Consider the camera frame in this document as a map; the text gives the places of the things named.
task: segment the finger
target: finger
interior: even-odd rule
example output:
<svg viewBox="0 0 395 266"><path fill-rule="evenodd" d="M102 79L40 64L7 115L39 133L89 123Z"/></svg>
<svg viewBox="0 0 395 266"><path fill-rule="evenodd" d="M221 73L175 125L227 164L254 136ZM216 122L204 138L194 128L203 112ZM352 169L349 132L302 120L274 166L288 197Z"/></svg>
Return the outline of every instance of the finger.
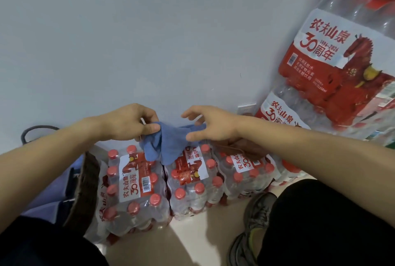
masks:
<svg viewBox="0 0 395 266"><path fill-rule="evenodd" d="M188 141L199 141L202 139L208 139L207 138L207 129L191 132L186 135L186 140L188 140Z"/></svg>
<svg viewBox="0 0 395 266"><path fill-rule="evenodd" d="M156 133L160 130L160 125L159 124L147 124L144 125L143 131L141 132L142 135L149 135Z"/></svg>
<svg viewBox="0 0 395 266"><path fill-rule="evenodd" d="M203 124L205 122L205 118L204 116L202 116L200 119L198 119L197 121L195 121L195 125L196 126L200 126L201 124Z"/></svg>
<svg viewBox="0 0 395 266"><path fill-rule="evenodd" d="M159 121L158 116L156 115L155 110L143 106L143 111L141 117L144 119L146 124L150 124L155 121Z"/></svg>
<svg viewBox="0 0 395 266"><path fill-rule="evenodd" d="M188 118L189 120L194 120L199 115L203 114L204 106L193 105L189 109L185 110L183 114L181 114L182 118Z"/></svg>

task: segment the blue cloth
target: blue cloth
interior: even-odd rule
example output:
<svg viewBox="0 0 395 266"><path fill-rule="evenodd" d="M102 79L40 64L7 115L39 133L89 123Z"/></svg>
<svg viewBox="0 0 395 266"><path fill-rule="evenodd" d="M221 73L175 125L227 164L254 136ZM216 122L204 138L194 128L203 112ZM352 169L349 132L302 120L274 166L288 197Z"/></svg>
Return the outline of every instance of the blue cloth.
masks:
<svg viewBox="0 0 395 266"><path fill-rule="evenodd" d="M206 128L206 124L200 126L188 125L179 128L160 121L157 124L160 124L160 131L144 136L144 139L140 142L140 146L148 161L155 161L161 157L160 161L163 165L173 163L185 147L196 144L196 142L186 140L185 137L188 133Z"/></svg>

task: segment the power socket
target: power socket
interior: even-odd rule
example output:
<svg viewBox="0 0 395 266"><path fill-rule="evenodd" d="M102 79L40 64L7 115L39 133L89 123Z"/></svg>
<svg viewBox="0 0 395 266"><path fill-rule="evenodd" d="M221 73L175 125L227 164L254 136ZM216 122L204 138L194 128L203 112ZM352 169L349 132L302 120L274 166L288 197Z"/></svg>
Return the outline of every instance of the power socket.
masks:
<svg viewBox="0 0 395 266"><path fill-rule="evenodd" d="M244 104L237 106L237 114L242 115L244 113L254 113L256 103Z"/></svg>

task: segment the floor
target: floor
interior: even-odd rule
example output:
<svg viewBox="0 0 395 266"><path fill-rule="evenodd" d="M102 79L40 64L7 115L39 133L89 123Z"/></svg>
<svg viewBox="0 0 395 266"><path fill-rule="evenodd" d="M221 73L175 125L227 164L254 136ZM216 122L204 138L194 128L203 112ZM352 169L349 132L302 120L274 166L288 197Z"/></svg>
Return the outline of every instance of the floor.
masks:
<svg viewBox="0 0 395 266"><path fill-rule="evenodd" d="M278 186L271 192L279 196L286 187ZM226 266L230 244L244 231L248 201L215 207L183 221L173 220L160 231L124 237L103 253L111 266Z"/></svg>

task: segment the red horse illustration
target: red horse illustration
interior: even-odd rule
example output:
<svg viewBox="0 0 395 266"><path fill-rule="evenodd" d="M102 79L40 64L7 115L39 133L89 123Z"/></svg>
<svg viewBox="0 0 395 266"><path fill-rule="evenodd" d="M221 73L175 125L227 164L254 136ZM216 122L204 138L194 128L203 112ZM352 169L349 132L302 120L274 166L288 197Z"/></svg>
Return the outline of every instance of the red horse illustration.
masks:
<svg viewBox="0 0 395 266"><path fill-rule="evenodd" d="M348 47L343 56L349 58L335 93L328 99L327 116L340 125L351 125L354 117L376 94L394 80L394 77L373 68L373 42L362 34Z"/></svg>

